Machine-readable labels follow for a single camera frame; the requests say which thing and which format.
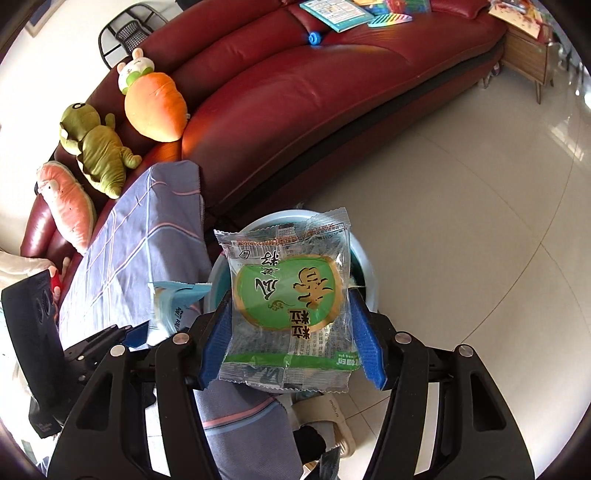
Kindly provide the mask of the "green clear snack wrapper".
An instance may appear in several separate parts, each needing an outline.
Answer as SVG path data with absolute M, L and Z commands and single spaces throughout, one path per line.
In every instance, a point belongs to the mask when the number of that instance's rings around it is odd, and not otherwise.
M 346 209 L 215 236 L 232 300 L 218 377 L 264 391 L 345 392 L 361 365 L 349 306 Z

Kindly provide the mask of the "green dinosaur plush toy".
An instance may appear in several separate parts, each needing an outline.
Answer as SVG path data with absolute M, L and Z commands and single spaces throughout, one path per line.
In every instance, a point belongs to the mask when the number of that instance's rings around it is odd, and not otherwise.
M 126 172 L 142 162 L 115 132 L 115 116 L 108 113 L 101 121 L 97 110 L 87 103 L 74 103 L 64 110 L 59 141 L 76 158 L 88 182 L 110 199 L 121 196 Z

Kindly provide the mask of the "light blue wrapper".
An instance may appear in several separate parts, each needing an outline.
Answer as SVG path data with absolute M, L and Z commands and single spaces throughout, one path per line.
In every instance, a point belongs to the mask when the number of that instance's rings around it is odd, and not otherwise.
M 147 344 L 153 346 L 192 325 L 201 314 L 201 300 L 211 291 L 211 283 L 157 281 L 148 288 L 152 307 Z

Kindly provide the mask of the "orange carrot plush toy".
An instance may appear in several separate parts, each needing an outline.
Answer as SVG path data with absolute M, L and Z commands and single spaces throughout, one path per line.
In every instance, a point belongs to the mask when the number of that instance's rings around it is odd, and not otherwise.
M 155 70 L 141 48 L 131 60 L 116 67 L 118 88 L 124 96 L 124 112 L 142 136 L 161 143 L 179 140 L 188 123 L 187 105 L 172 78 Z

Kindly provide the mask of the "purple plaid tablecloth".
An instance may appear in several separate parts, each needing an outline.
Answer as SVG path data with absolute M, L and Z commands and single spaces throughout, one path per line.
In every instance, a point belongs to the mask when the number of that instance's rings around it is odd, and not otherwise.
M 203 283 L 211 272 L 204 243 L 197 164 L 157 163 L 115 202 L 82 257 L 59 310 L 70 347 L 104 328 L 150 324 L 154 345 L 189 326 L 195 304 L 167 325 L 154 320 L 156 283 Z M 269 393 L 214 380 L 194 393 L 215 464 L 224 479 L 298 479 L 303 463 L 287 411 Z

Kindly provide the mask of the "teal plastic trash bin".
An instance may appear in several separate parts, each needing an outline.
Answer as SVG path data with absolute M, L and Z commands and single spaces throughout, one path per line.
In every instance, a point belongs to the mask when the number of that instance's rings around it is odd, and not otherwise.
M 276 224 L 304 223 L 317 212 L 303 209 L 291 209 L 274 212 L 263 216 L 243 228 L 245 231 L 269 227 Z M 360 290 L 370 311 L 376 312 L 379 309 L 379 284 L 375 270 L 361 243 L 354 234 L 349 235 L 351 239 L 351 278 L 352 286 Z M 211 283 L 211 291 L 204 297 L 204 312 L 214 311 L 221 303 L 226 291 L 231 286 L 228 260 L 223 254 L 215 260 L 208 283 Z

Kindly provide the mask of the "brown teddy bear red shirt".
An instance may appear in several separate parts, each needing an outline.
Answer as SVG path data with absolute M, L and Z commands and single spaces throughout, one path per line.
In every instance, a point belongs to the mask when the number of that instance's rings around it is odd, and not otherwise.
M 69 257 L 65 257 L 62 262 L 61 269 L 58 269 L 56 266 L 50 266 L 48 268 L 49 275 L 50 275 L 50 287 L 52 293 L 52 301 L 53 306 L 55 309 L 54 312 L 54 322 L 58 323 L 59 317 L 59 302 L 62 295 L 63 289 L 63 280 L 71 263 L 71 259 Z

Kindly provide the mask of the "white blanket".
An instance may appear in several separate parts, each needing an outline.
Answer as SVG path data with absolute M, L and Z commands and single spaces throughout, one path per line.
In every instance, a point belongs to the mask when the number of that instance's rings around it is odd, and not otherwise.
M 57 273 L 57 268 L 50 260 L 22 257 L 1 251 L 0 290 L 45 270 L 48 270 L 51 276 Z

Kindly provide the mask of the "blue ball toy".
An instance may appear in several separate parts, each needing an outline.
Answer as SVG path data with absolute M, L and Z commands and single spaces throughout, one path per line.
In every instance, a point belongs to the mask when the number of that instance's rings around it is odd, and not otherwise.
M 318 31 L 311 31 L 308 33 L 308 44 L 311 46 L 318 46 L 322 44 L 322 34 Z

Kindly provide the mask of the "pink radish plush toy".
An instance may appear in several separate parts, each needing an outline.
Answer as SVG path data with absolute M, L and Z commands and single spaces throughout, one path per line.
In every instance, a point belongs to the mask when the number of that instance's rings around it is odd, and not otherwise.
M 90 246 L 96 212 L 90 197 L 70 170 L 48 161 L 37 171 L 37 190 L 49 207 L 58 232 L 80 254 Z

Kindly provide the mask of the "beige slipper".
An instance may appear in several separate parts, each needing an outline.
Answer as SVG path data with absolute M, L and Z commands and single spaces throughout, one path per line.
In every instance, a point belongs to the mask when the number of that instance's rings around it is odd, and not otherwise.
M 339 447 L 341 457 L 356 452 L 356 441 L 332 393 L 297 392 L 291 395 L 291 411 L 297 426 L 311 426 L 325 439 L 328 447 Z

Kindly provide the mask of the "teal children's book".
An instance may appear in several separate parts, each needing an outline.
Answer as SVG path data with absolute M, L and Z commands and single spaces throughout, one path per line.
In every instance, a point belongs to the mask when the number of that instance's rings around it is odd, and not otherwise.
M 300 7 L 338 33 L 368 24 L 374 19 L 370 12 L 348 0 L 304 1 Z

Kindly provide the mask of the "wooden side table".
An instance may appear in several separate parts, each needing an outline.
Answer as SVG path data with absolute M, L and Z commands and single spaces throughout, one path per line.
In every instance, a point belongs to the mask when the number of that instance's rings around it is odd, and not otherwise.
M 501 64 L 534 84 L 536 102 L 540 104 L 543 88 L 553 84 L 552 27 L 536 17 L 501 4 L 492 5 L 488 14 L 508 25 Z

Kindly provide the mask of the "black mesh chair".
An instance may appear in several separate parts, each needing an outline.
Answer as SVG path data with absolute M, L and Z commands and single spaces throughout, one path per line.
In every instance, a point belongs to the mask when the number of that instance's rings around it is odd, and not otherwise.
M 131 56 L 156 30 L 168 20 L 151 5 L 136 3 L 116 15 L 98 34 L 98 51 L 107 69 Z

